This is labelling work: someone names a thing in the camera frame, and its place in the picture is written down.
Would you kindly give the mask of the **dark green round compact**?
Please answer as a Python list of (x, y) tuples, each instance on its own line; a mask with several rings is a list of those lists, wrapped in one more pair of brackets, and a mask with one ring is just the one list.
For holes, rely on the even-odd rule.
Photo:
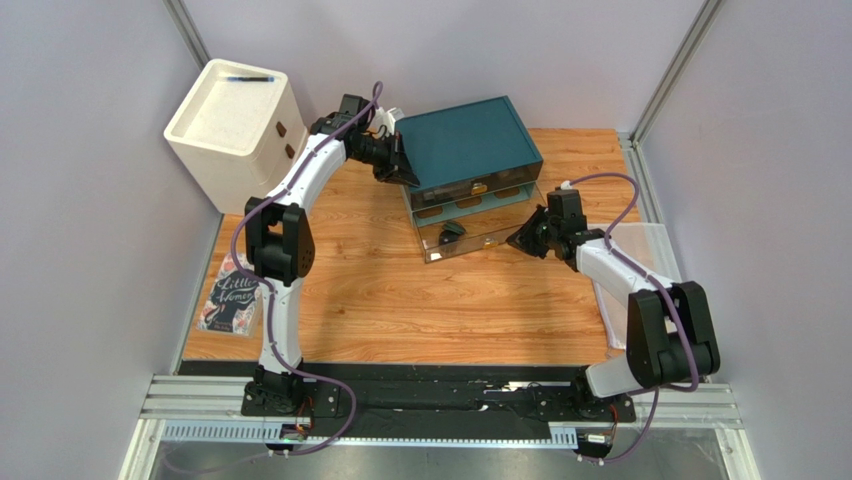
[(442, 226), (443, 231), (451, 232), (455, 235), (465, 235), (466, 229), (459, 223), (448, 221)]

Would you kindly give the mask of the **teal drawer organizer box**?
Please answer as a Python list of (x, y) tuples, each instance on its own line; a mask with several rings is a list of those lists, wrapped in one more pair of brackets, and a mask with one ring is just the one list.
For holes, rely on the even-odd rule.
[(396, 123), (418, 188), (543, 163), (507, 96), (405, 117)]

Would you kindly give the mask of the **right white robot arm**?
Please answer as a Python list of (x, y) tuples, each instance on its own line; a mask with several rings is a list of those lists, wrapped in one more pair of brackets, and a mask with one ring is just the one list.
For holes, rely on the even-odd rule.
[(548, 193), (547, 203), (507, 242), (533, 257), (554, 254), (626, 309), (624, 354), (581, 368), (571, 383), (570, 404), (579, 412), (598, 414), (629, 393), (658, 387), (693, 389), (720, 369), (704, 288), (654, 274), (618, 247), (608, 231), (590, 228), (578, 191)]

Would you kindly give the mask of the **Little Women book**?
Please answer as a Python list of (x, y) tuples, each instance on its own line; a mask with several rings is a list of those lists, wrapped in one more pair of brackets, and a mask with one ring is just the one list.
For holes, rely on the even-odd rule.
[(242, 253), (237, 255), (237, 260), (230, 253), (224, 256), (198, 314), (197, 330), (245, 338), (253, 336), (262, 295), (259, 283), (247, 278), (237, 268), (238, 263), (250, 267)]

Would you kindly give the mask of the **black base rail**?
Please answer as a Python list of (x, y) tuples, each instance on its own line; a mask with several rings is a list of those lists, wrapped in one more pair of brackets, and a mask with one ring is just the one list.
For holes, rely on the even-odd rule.
[(256, 367), (245, 416), (345, 418), (351, 410), (438, 414), (507, 412), (520, 419), (633, 423), (633, 400), (594, 398), (581, 367), (303, 363), (303, 375)]

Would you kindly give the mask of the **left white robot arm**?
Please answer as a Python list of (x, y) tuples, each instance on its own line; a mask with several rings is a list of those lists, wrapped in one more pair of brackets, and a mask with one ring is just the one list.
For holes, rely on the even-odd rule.
[(311, 126), (304, 152), (279, 185), (246, 203), (240, 226), (246, 257), (263, 287), (265, 323), (259, 364), (245, 387), (245, 416), (294, 416), (308, 405), (310, 375), (299, 369), (299, 314), (304, 279), (316, 255), (309, 213), (333, 174), (353, 159), (370, 166), (380, 183), (420, 183), (393, 117), (384, 117), (384, 133), (370, 133), (381, 111), (376, 98), (345, 95), (337, 111)]

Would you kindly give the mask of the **white drawer cabinet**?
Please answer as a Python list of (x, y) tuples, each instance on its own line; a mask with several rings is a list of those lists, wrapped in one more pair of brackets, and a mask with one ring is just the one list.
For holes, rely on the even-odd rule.
[[(272, 76), (272, 83), (228, 82)], [(309, 133), (288, 76), (223, 59), (209, 61), (164, 137), (222, 214), (241, 215), (287, 175)]]

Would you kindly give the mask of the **black round cap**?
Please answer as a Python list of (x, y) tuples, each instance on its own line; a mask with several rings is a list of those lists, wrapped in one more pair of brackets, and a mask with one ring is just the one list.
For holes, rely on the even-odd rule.
[(456, 232), (443, 230), (438, 236), (438, 244), (440, 246), (449, 245), (458, 241), (460, 237), (461, 235)]

